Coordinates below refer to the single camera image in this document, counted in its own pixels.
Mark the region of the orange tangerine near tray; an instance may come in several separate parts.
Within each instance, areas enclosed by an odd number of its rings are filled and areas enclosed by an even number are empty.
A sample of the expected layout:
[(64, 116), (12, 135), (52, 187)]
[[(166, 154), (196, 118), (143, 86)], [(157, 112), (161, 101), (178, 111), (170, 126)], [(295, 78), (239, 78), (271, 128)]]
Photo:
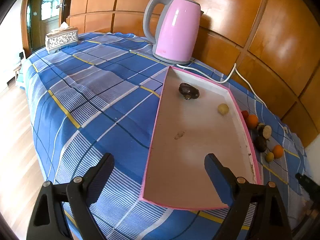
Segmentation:
[(248, 115), (245, 122), (246, 122), (248, 129), (255, 129), (257, 127), (257, 125), (259, 124), (258, 117), (254, 114)]

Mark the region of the pink rimmed white tray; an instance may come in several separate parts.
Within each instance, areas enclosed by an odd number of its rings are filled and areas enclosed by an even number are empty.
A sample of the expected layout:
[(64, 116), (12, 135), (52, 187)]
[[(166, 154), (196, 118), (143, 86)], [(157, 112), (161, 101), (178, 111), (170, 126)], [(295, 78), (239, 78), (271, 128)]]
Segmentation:
[[(200, 91), (185, 100), (181, 83)], [(217, 107), (225, 103), (229, 113)], [(142, 201), (179, 210), (214, 210), (221, 202), (205, 168), (213, 153), (235, 176), (260, 184), (253, 142), (231, 90), (199, 75), (169, 67), (156, 114), (140, 194)]]

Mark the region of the orange tangerine far right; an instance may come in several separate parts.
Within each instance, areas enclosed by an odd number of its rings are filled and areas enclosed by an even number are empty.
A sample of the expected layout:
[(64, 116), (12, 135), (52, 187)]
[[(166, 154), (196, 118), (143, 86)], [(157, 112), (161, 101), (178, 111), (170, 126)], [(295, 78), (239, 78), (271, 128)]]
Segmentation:
[(284, 149), (281, 145), (274, 146), (272, 153), (274, 155), (274, 159), (280, 159), (284, 154)]

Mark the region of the dark purple fruit in tray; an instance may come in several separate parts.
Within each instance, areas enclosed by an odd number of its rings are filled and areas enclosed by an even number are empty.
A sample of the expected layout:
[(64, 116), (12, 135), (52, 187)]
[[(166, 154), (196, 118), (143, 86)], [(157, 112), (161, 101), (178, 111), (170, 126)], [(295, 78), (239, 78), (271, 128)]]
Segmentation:
[(181, 83), (178, 88), (179, 93), (185, 100), (197, 99), (200, 96), (200, 91), (188, 83)]

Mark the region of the red fruit behind tray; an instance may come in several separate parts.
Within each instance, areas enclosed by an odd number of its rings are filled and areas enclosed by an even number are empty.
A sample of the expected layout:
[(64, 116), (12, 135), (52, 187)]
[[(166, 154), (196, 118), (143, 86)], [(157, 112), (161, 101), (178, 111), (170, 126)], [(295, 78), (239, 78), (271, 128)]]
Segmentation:
[(242, 113), (242, 116), (243, 116), (244, 120), (246, 120), (248, 118), (248, 116), (249, 116), (249, 112), (244, 110), (244, 111), (241, 111), (241, 113)]

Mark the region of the pink electric kettle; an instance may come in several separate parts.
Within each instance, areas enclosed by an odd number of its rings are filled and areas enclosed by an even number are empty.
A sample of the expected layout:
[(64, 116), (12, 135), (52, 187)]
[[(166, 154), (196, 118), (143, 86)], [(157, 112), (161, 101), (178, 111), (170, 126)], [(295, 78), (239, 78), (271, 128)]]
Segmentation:
[[(155, 35), (150, 31), (150, 20), (156, 5), (164, 8)], [(155, 58), (169, 64), (188, 64), (195, 47), (200, 18), (200, 4), (193, 0), (150, 0), (143, 17), (143, 32), (152, 43)]]

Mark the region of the black right gripper tip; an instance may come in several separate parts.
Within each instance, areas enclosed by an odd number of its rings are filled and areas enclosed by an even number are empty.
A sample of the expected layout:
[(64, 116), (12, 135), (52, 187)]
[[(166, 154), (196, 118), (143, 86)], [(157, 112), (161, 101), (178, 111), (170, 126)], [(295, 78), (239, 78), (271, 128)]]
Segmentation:
[(306, 175), (296, 173), (295, 178), (306, 192), (312, 192), (317, 187), (317, 184)]

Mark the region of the wooden door with glass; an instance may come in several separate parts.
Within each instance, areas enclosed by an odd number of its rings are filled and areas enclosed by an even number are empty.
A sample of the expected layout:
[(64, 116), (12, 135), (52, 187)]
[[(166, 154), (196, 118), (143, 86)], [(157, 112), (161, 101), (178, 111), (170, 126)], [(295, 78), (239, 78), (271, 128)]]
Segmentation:
[(45, 46), (46, 35), (65, 20), (69, 4), (70, 0), (26, 0), (25, 23), (31, 53)]

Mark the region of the silver patterned tissue box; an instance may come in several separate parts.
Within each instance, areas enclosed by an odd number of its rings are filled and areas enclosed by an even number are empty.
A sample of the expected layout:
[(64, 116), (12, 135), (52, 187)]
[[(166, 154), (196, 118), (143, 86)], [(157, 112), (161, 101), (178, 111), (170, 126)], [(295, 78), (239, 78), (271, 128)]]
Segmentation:
[(53, 54), (67, 46), (77, 45), (78, 42), (78, 28), (70, 27), (66, 22), (63, 22), (59, 28), (47, 33), (45, 37), (45, 46), (48, 54)]

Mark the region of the dark purple fruit on cloth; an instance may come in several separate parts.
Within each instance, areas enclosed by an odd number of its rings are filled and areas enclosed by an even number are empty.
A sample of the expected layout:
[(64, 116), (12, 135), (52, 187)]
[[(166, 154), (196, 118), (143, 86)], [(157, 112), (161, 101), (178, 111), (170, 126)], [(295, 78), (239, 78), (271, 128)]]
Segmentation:
[(257, 152), (263, 153), (267, 150), (267, 142), (266, 141), (267, 140), (262, 136), (255, 137), (255, 139), (253, 140), (253, 145), (254, 145), (255, 149), (257, 150)]

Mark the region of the cut dark passion fruit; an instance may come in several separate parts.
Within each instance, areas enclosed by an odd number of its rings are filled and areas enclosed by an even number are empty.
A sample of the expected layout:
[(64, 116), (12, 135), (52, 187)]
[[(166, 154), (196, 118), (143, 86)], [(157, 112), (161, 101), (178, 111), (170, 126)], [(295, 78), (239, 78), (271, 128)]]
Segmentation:
[(263, 137), (266, 140), (268, 140), (272, 135), (272, 127), (270, 125), (266, 125), (266, 124), (263, 124), (262, 122), (260, 122), (257, 125), (257, 127), (255, 128), (255, 132), (260, 137)]

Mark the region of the small yellow fruit in tray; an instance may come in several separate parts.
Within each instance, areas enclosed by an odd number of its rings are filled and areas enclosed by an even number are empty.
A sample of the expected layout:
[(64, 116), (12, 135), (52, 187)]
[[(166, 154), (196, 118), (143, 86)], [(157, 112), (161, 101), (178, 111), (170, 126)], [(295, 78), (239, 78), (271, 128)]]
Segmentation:
[(228, 107), (227, 104), (221, 103), (221, 104), (218, 105), (217, 111), (218, 111), (222, 116), (225, 116), (226, 114), (229, 113), (229, 107)]

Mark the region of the small yellow-green fruit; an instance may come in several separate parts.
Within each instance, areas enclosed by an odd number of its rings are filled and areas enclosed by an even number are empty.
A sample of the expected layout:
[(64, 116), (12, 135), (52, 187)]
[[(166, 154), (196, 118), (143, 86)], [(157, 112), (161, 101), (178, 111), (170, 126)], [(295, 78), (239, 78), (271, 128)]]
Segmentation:
[(266, 155), (265, 155), (265, 160), (267, 163), (270, 163), (274, 160), (274, 153), (273, 152), (268, 152)]

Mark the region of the blue plaid tablecloth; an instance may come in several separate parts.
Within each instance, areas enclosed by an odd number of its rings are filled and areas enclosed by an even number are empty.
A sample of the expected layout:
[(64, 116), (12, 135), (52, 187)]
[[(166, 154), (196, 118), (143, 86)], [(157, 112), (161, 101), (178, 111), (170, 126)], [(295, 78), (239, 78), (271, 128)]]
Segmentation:
[[(33, 53), (23, 65), (35, 150), (45, 181), (54, 185), (82, 177), (110, 153), (114, 168), (89, 209), (105, 239), (213, 239), (229, 207), (179, 210), (140, 199), (153, 128), (168, 68), (151, 45), (133, 34), (86, 33), (76, 46), (54, 54)], [(296, 173), (305, 175), (300, 139), (253, 93), (204, 63), (176, 68), (231, 90), (240, 111), (270, 125), (267, 150), (255, 155), (261, 183), (276, 184), (292, 239), (301, 235), (305, 199)], [(248, 129), (252, 142), (259, 136)], [(267, 163), (281, 145), (284, 154)], [(81, 237), (69, 203), (63, 203), (71, 234)]]

